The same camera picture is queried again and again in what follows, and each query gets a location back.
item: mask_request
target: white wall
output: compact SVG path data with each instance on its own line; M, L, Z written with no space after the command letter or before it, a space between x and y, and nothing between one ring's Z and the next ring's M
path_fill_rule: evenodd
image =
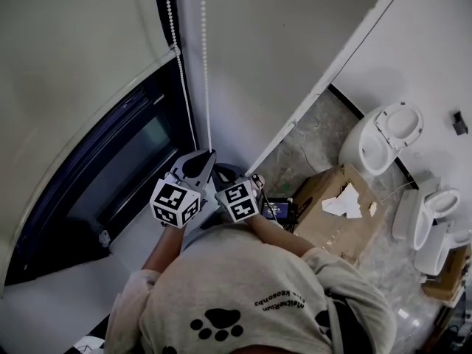
M129 271L115 257L7 286L0 346L8 354L62 354L111 311Z
M472 136L457 136L451 113L472 129L472 0L394 0L333 84L364 113L397 101L423 113L421 137L400 159L461 190L455 216L471 217Z
M376 1L207 0L210 115L219 162L248 169L262 161L261 154L275 146L274 137L288 126ZM204 148L200 0L178 0L178 8L192 108ZM316 98L313 93L306 108Z
M0 296L36 199L74 146L173 57L156 0L0 0Z

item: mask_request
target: cable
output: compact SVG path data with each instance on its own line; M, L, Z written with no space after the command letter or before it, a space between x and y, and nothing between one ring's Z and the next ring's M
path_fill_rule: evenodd
M209 92L208 92L208 62L207 62L207 0L201 0L201 57L204 65L206 131L208 147L212 152L212 134L209 124Z
M408 186L408 185L413 184L413 183L414 183L414 181L411 181L411 182L409 182L408 184L400 185L400 186L397 187L395 190L393 190L390 194L388 194L387 197L385 197L384 199L381 199L381 202L385 201L389 196L391 196L394 192L398 191L398 190L401 189L402 187Z
M313 166L310 164L310 162L308 161L308 156L307 156L307 153L305 152L305 149L303 148L303 145L302 145L302 140L300 139L300 136L299 136L299 132L298 132L298 128L296 127L296 124L295 124L295 132L296 132L296 137L298 138L298 143L300 144L300 148L302 149L302 152L303 154L305 155L305 160L307 161L307 164L310 165L310 168L312 169L312 171L317 174L318 172L315 171L315 168L313 168Z
M275 216L275 212L273 211L272 209L272 206L271 204L268 202L268 199L266 197L266 194L264 193L264 189L261 189L261 194L263 195L263 198L265 199L265 202L267 203L267 207L271 210L271 213L272 213L272 216L274 217L274 220L279 223L279 221L277 220L276 216Z
M170 0L165 0L165 1L167 3L167 12L169 14L169 25L170 25L170 31L172 33L173 45L175 46L175 48L177 48L176 30L174 29L174 20L172 17L172 9L170 7ZM187 116L189 118L190 131L192 132L193 145L195 149L197 149L197 141L195 140L195 133L193 132L192 117L190 116L189 100L187 98L187 89L185 88L184 69L182 68L180 55L178 55L177 52L176 52L176 57L177 57L178 70L180 71L180 82L182 84L182 91L184 92L185 106L187 107Z

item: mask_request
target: toilet bowl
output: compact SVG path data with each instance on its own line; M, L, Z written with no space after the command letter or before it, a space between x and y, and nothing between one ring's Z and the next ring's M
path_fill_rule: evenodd
M440 189L441 178L430 178L418 185L418 190L405 190L393 221L392 235L406 240L414 250L420 250L428 238L434 219L444 218L459 205L458 189Z
M472 241L471 222L446 221L433 226L423 247L414 256L414 267L424 274L438 275L449 251Z
M423 131L423 117L411 103L381 106L352 129L339 152L339 164L351 163L362 176L378 176Z

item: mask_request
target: person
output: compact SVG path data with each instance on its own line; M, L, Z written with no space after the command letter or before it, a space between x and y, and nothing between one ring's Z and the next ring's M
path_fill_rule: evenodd
M343 259L262 215L167 226L117 297L105 354L389 353L395 316Z

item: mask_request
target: white toilet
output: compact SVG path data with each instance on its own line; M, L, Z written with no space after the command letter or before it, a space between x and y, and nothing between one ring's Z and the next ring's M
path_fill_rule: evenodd
M425 245L414 256L414 267L424 274L438 275L451 249L472 241L470 221L446 221L433 226Z
M418 184L418 190L405 190L393 221L392 235L406 240L420 250L428 238L434 219L444 218L459 205L457 189L441 187L441 178L430 178Z
M411 103L381 106L350 132L339 153L339 164L351 163L363 176L378 176L423 131L423 116Z

